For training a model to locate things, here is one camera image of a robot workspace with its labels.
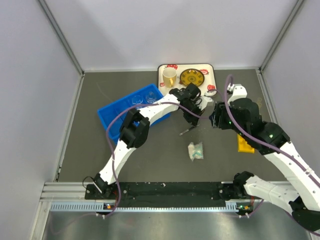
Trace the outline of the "round glass flask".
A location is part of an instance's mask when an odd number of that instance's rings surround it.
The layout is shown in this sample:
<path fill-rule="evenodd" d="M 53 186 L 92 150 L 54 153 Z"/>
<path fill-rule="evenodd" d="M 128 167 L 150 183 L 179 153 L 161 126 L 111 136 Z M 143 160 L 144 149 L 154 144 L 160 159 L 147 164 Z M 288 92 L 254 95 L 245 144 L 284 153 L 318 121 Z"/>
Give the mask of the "round glass flask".
<path fill-rule="evenodd" d="M 148 104 L 153 104 L 158 100 L 157 94 L 153 91 L 149 91 L 148 94 L 145 96 L 145 99 Z"/>

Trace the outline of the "plastic bag with gloves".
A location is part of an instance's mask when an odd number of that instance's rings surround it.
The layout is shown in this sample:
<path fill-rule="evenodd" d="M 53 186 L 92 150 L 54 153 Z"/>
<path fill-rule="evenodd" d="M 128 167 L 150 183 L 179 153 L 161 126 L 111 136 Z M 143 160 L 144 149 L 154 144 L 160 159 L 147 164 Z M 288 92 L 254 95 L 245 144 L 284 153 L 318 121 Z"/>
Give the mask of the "plastic bag with gloves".
<path fill-rule="evenodd" d="M 203 149 L 203 143 L 197 143 L 194 144 L 191 142 L 188 145 L 188 155 L 190 160 L 193 162 L 194 160 L 203 160 L 204 159 L 204 149 Z"/>

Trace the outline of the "clear glass beaker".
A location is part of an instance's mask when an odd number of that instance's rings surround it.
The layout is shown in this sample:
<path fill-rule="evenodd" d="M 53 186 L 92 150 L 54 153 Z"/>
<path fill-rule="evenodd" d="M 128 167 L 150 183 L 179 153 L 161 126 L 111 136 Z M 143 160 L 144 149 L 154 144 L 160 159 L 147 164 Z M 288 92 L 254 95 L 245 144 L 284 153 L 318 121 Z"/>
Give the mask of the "clear glass beaker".
<path fill-rule="evenodd" d="M 131 102 L 136 109 L 140 109 L 142 108 L 143 97 L 141 95 L 135 95 L 132 97 Z"/>

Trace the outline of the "blue plastic compartment bin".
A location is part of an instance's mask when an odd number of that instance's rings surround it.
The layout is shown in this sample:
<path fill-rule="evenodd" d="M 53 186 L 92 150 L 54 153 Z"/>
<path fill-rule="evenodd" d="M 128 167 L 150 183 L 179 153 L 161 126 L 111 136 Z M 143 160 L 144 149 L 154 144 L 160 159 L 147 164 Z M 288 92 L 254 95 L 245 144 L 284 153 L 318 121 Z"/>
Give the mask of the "blue plastic compartment bin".
<path fill-rule="evenodd" d="M 132 98 L 135 95 L 141 95 L 143 98 L 143 104 L 147 104 L 146 101 L 146 95 L 148 92 L 155 92 L 157 95 L 157 100 L 160 100 L 163 97 L 163 94 L 159 91 L 159 89 L 156 87 L 155 84 L 149 84 L 135 92 L 132 92 L 100 109 L 97 110 L 98 117 L 100 119 L 101 124 L 103 125 L 103 128 L 105 131 L 107 131 L 108 126 L 112 122 L 113 119 L 115 119 L 121 112 L 126 110 L 127 108 L 133 106 L 132 105 Z M 126 117 L 126 114 L 123 114 L 120 116 L 115 123 L 110 127 L 110 130 L 108 132 L 108 136 L 110 139 L 117 144 L 119 136 L 120 136 L 120 127 Z M 166 114 L 165 116 L 161 117 L 160 119 L 156 120 L 152 125 L 155 125 L 168 117 L 170 117 L 170 113 Z"/>

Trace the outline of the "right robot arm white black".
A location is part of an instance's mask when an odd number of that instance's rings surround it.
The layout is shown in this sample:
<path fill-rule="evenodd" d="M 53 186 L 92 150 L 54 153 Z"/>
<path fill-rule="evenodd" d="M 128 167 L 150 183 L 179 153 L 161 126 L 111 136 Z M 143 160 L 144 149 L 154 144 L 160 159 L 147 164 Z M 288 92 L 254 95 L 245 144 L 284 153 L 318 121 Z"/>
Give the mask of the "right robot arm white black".
<path fill-rule="evenodd" d="M 289 213 L 308 231 L 320 229 L 320 178 L 302 159 L 286 132 L 262 119 L 258 105 L 249 98 L 230 104 L 218 101 L 209 117 L 213 127 L 233 130 L 270 161 L 293 187 L 281 187 L 244 171 L 233 180 L 233 192 L 261 198 Z"/>

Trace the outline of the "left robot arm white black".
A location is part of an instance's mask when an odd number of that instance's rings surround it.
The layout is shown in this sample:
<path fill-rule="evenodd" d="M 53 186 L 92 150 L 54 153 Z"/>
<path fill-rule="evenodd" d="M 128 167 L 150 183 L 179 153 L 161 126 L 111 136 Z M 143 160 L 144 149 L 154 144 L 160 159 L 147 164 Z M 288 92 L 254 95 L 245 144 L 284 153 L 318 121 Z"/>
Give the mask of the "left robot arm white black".
<path fill-rule="evenodd" d="M 120 171 L 130 155 L 146 142 L 150 126 L 154 122 L 171 112 L 182 110 L 184 119 L 196 126 L 210 101 L 191 83 L 186 88 L 171 89 L 154 103 L 138 104 L 137 107 L 131 106 L 122 111 L 107 127 L 109 131 L 115 121 L 125 115 L 119 128 L 118 142 L 111 151 L 110 159 L 93 178 L 97 194 L 105 199 L 113 194 L 112 184 L 118 181 Z"/>

